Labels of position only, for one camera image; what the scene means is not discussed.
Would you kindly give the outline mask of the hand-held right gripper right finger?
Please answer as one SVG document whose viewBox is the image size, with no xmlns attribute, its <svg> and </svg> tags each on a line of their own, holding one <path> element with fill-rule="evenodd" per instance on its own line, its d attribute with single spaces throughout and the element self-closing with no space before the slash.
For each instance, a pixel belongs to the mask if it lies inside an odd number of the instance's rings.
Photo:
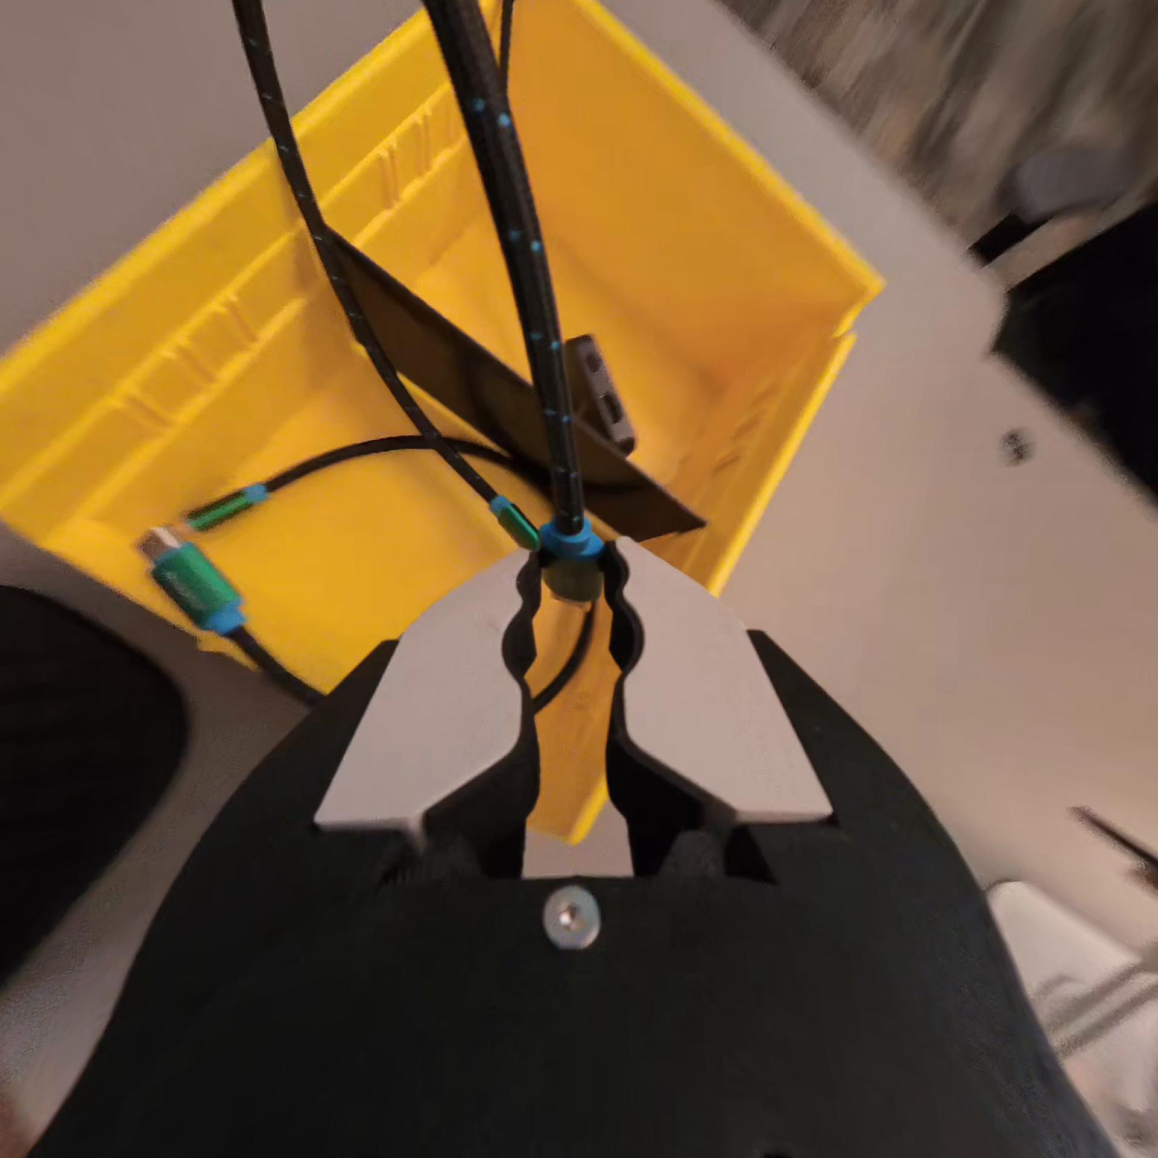
<svg viewBox="0 0 1158 1158">
<path fill-rule="evenodd" d="M 633 845 L 828 821 L 831 797 L 744 623 L 628 536 L 604 551 L 618 666 L 606 777 Z"/>
</svg>

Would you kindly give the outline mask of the yellow plastic bin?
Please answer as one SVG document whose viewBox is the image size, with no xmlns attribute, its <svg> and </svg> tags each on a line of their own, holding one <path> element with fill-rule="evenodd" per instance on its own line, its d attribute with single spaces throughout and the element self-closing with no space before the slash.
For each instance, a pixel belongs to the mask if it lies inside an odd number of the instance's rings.
<svg viewBox="0 0 1158 1158">
<path fill-rule="evenodd" d="M 639 467 L 705 521 L 606 536 L 719 595 L 883 278 L 599 3 L 516 3 L 512 113 L 566 336 L 592 335 Z M 414 15 L 294 116 L 329 225 L 522 376 L 502 245 Z M 192 633 L 137 543 L 311 455 L 413 434 L 264 142 L 3 360 L 3 521 Z M 201 538 L 257 638 L 330 691 L 515 544 L 431 451 L 348 462 Z"/>
</svg>

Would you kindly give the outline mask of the black square hdmi adapter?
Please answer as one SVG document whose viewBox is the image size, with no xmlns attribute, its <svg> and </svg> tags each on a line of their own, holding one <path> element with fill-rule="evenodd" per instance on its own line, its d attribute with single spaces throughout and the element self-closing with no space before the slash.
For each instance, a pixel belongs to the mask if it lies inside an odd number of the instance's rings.
<svg viewBox="0 0 1158 1158">
<path fill-rule="evenodd" d="M 638 445 L 636 429 L 618 391 L 611 368 L 592 335 L 563 345 L 573 412 L 629 456 Z"/>
</svg>

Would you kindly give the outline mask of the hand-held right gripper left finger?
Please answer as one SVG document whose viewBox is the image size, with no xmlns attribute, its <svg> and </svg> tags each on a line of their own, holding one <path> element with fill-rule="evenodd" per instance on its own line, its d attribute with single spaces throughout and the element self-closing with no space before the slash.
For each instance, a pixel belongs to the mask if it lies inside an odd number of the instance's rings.
<svg viewBox="0 0 1158 1158">
<path fill-rule="evenodd" d="M 385 830 L 414 846 L 523 850 L 541 794 L 527 685 L 541 608 L 537 554 L 515 551 L 411 623 L 370 697 L 314 823 Z"/>
</svg>

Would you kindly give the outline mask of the black bin divider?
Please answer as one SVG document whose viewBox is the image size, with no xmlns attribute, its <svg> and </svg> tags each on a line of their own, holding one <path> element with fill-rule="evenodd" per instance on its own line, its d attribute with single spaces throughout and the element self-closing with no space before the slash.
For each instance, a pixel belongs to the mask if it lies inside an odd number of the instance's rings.
<svg viewBox="0 0 1158 1158">
<path fill-rule="evenodd" d="M 513 459 L 515 471 L 552 498 L 548 442 L 531 383 L 418 298 L 348 240 L 336 236 L 352 292 L 400 375 Z M 702 515 L 574 415 L 588 513 L 642 542 L 698 531 Z"/>
</svg>

